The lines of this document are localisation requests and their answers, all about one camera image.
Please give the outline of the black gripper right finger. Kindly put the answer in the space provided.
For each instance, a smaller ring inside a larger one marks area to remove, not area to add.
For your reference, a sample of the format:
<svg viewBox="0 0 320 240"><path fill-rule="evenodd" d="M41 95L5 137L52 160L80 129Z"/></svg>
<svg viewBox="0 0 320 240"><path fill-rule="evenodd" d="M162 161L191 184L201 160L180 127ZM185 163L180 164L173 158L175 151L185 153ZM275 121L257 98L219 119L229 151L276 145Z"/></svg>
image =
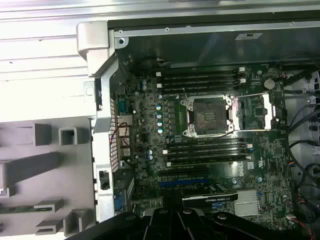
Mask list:
<svg viewBox="0 0 320 240"><path fill-rule="evenodd" d="M181 225L183 240L281 240L282 231L271 230L228 212L206 217L198 203L185 206L181 192L172 192L172 234Z"/></svg>

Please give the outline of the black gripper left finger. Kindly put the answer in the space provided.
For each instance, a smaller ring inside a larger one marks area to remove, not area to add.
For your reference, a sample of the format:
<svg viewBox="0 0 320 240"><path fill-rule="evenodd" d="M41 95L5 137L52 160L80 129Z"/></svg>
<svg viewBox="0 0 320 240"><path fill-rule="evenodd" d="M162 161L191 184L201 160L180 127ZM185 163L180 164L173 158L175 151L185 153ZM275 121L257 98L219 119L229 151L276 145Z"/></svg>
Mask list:
<svg viewBox="0 0 320 240"><path fill-rule="evenodd" d="M68 237L69 240L169 240L175 191L165 191L160 208L149 208L143 217L123 212L86 230Z"/></svg>

